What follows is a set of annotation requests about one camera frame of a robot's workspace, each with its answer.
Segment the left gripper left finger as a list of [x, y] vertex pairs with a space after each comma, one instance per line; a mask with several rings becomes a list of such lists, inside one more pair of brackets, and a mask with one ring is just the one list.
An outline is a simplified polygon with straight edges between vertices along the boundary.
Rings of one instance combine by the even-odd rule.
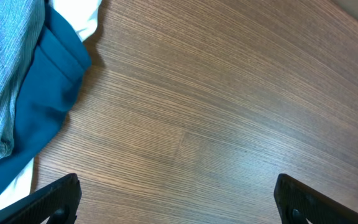
[[78, 176], [67, 174], [0, 210], [0, 224], [74, 224], [81, 194]]

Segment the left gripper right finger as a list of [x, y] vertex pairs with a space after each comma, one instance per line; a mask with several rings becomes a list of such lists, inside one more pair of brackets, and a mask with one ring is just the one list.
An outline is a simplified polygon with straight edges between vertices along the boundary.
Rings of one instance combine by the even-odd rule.
[[274, 199], [282, 224], [358, 223], [358, 213], [287, 174], [279, 174]]

